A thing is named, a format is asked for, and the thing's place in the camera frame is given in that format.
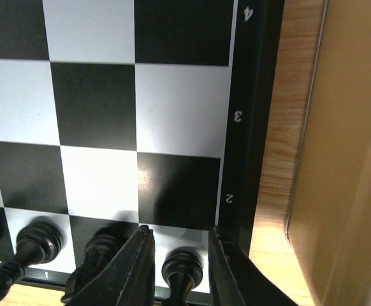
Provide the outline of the gold metal tin with pieces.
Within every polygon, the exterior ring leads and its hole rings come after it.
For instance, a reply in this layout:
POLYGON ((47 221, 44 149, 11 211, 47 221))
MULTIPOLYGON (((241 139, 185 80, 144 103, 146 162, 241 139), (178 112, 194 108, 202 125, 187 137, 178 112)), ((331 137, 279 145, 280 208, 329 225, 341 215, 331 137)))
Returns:
POLYGON ((316 305, 371 305, 371 1, 330 1, 286 229, 316 305))

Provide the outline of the black pawn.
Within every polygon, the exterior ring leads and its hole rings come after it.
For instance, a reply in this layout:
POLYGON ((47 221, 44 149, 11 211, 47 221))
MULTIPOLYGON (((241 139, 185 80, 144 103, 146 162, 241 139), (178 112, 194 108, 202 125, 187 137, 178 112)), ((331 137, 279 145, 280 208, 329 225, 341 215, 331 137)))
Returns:
POLYGON ((118 226, 107 226, 97 231, 85 246, 82 264, 68 278, 61 302, 67 304, 90 283, 109 264, 127 239, 127 231, 118 226))

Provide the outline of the black and grey chessboard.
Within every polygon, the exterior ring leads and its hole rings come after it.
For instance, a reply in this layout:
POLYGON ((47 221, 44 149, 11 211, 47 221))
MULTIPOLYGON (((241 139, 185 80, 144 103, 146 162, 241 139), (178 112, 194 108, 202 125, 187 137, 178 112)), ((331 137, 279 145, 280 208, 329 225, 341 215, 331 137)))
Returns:
POLYGON ((63 289, 101 228, 142 224, 160 270, 219 225, 248 249, 283 1, 0 1, 0 265, 48 219, 63 289))

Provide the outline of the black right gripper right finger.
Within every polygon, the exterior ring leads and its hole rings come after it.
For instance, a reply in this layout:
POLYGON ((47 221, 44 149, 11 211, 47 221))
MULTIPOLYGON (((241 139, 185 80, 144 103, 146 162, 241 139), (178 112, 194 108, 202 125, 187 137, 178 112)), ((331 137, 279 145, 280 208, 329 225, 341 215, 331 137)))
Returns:
POLYGON ((208 274, 213 305, 296 305, 217 226, 208 232, 208 274))

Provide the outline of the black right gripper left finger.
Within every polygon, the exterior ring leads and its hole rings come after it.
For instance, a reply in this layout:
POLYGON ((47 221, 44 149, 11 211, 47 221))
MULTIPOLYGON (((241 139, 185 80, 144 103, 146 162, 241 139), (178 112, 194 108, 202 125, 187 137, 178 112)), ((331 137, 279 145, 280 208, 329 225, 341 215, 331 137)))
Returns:
POLYGON ((153 305, 155 240, 139 226, 107 266, 68 305, 153 305))

